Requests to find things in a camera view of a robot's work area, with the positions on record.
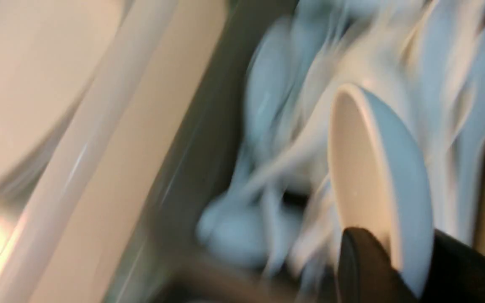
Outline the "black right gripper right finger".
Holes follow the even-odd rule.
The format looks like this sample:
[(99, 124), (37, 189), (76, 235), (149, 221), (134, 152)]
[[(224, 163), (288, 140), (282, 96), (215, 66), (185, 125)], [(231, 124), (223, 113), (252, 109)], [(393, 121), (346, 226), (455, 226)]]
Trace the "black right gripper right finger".
[(432, 263), (421, 303), (485, 303), (485, 256), (435, 230)]

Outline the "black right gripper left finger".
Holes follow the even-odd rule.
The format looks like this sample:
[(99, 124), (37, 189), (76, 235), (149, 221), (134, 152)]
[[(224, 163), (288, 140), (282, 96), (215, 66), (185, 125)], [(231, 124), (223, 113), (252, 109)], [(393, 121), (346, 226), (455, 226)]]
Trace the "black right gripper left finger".
[(416, 301), (392, 267), (385, 249), (363, 228), (350, 227), (343, 231), (337, 283), (341, 303)]

